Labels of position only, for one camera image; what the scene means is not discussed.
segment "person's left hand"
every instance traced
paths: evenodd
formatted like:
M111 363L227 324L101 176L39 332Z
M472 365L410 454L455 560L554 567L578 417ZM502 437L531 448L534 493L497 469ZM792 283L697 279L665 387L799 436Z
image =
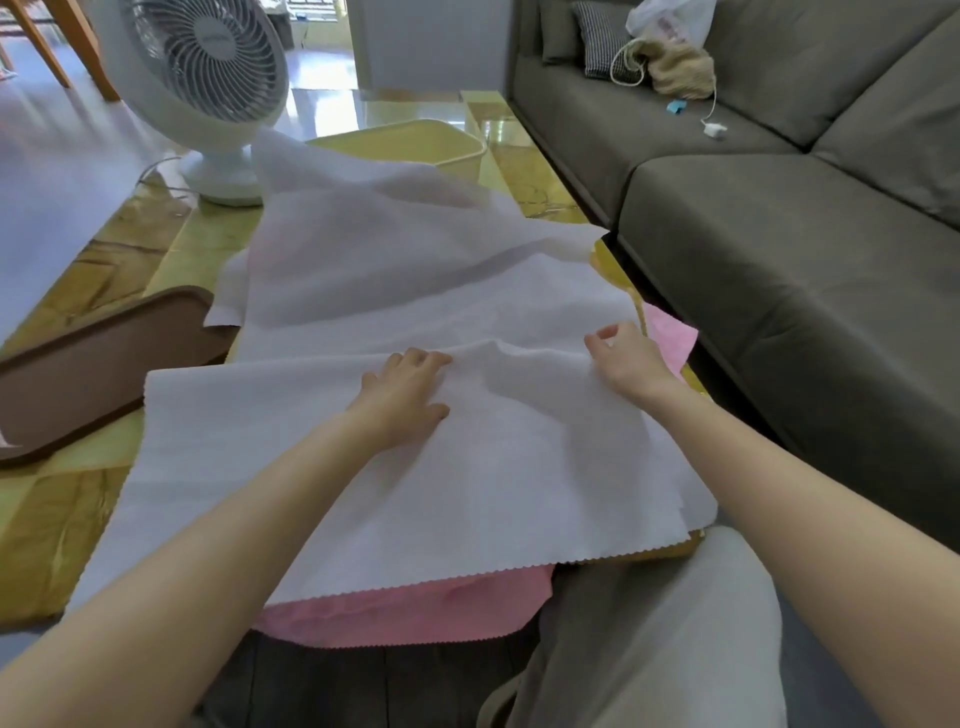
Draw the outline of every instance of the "person's left hand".
M391 354L379 375L363 375L360 394L347 413L362 421L377 449L396 448L427 438L450 414L445 404L428 401L437 374L451 361L449 354L421 349Z

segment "hand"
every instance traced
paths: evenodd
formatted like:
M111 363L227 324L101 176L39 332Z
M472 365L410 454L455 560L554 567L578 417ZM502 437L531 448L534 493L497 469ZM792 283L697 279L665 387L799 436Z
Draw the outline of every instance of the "hand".
M378 450L396 448L433 434L450 414L445 404L427 404L449 354L408 349L391 354L380 375L363 375L360 394L347 408Z
M683 387L667 369L657 342L632 321L603 327L588 334L584 343L611 389L641 409L648 409L661 392Z

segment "plastic bag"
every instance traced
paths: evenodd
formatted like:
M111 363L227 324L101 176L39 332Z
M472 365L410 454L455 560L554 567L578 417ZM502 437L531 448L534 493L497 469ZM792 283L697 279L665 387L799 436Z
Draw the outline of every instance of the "plastic bag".
M627 31L633 37L703 48L715 9L716 0L643 0L627 16Z

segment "wooden chair leg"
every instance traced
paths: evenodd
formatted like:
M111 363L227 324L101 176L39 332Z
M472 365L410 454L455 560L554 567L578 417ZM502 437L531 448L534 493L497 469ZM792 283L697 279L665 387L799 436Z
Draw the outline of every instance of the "wooden chair leg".
M77 0L47 0L46 5L54 22L60 27L67 42L73 46L103 97L107 101L120 101L120 95L110 84L100 63L97 37L93 35Z
M50 70L53 71L54 76L57 77L60 85L64 88L73 88L73 85L70 84L70 78L66 75L66 72L57 60L57 56L54 55L53 48L44 40L39 28L30 16L27 15L27 11L20 0L7 0L7 7L10 8L10 12L13 13L13 19L16 20L20 28L23 29L24 35L30 39L36 51L47 62L47 65L50 67Z
M8 54L3 47L3 43L0 43L0 63L2 63L3 67L8 71L13 71L13 61L10 60L10 54Z

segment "white non-woven fabric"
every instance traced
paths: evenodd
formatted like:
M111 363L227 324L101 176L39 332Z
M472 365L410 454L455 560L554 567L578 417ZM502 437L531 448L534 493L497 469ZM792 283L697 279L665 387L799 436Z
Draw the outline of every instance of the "white non-woven fabric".
M408 346L453 353L437 393L450 417L421 449L374 459L268 604L642 551L713 521L677 446L584 350L588 331L636 316L587 265L603 231L276 133L253 156L266 209L215 309L244 323L233 363L148 377L144 441L71 608Z

